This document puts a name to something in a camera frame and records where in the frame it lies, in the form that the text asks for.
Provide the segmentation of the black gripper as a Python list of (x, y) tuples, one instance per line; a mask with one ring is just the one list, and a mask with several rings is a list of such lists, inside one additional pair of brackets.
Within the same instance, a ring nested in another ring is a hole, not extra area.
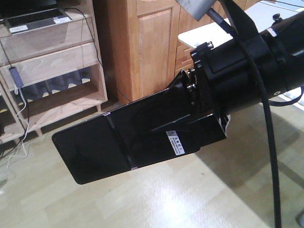
[(190, 55), (194, 68), (188, 75), (181, 70), (148, 104), (147, 130), (185, 131), (185, 147), (203, 147), (226, 139), (230, 114), (262, 101), (258, 76), (272, 97), (275, 84), (266, 74), (276, 63), (268, 48), (254, 51), (257, 60), (250, 61), (234, 40), (216, 48), (204, 43)]

